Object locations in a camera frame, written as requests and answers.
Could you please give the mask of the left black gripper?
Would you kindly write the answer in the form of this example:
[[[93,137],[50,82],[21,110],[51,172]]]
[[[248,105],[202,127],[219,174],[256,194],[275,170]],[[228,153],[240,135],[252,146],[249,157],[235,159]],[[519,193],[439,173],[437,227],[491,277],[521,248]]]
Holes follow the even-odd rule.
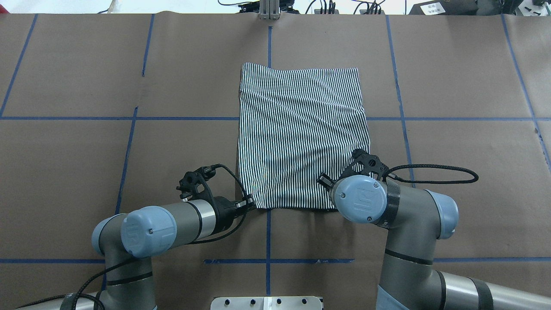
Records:
[[[228,230],[234,219],[237,217],[237,212],[250,212],[255,210],[255,201],[252,195],[246,195],[239,203],[230,201],[229,199],[216,196],[214,197],[216,222],[213,233],[221,233]]]

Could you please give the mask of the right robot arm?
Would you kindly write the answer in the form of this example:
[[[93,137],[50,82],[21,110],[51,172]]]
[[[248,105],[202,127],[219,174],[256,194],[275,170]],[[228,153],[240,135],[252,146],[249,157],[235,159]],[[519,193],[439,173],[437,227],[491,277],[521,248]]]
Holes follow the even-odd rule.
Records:
[[[449,196],[368,175],[321,174],[338,212],[387,229],[377,310],[548,310],[550,298],[433,268],[435,245],[451,237],[458,207]]]

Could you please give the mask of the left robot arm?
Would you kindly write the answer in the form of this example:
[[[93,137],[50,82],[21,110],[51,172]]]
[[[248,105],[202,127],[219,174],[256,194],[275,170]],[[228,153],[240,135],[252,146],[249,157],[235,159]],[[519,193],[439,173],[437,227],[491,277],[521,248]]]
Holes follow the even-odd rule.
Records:
[[[216,241],[236,231],[238,217],[256,208],[252,197],[183,200],[146,206],[102,220],[91,236],[105,268],[71,294],[44,298],[21,310],[155,310],[152,257],[183,245]]]

